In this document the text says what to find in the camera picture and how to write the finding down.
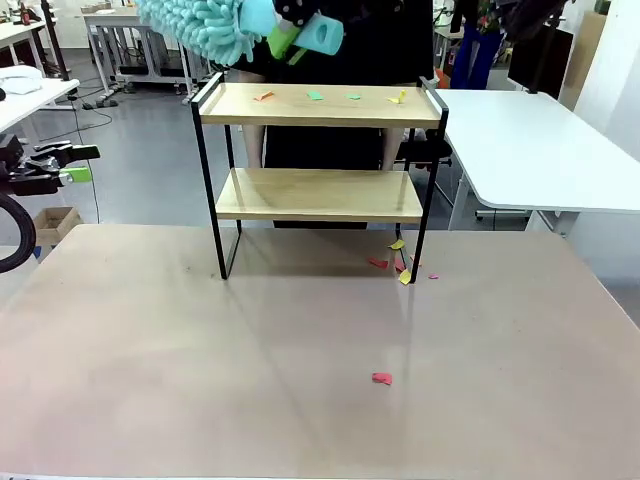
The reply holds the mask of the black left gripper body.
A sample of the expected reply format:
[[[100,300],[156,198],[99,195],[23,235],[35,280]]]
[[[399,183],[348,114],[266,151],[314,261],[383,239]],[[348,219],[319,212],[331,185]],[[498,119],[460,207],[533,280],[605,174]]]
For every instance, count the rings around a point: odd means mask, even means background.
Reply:
[[[18,137],[14,134],[1,135],[1,192],[13,195],[24,195],[24,188],[19,186],[23,178],[22,157],[24,150]]]

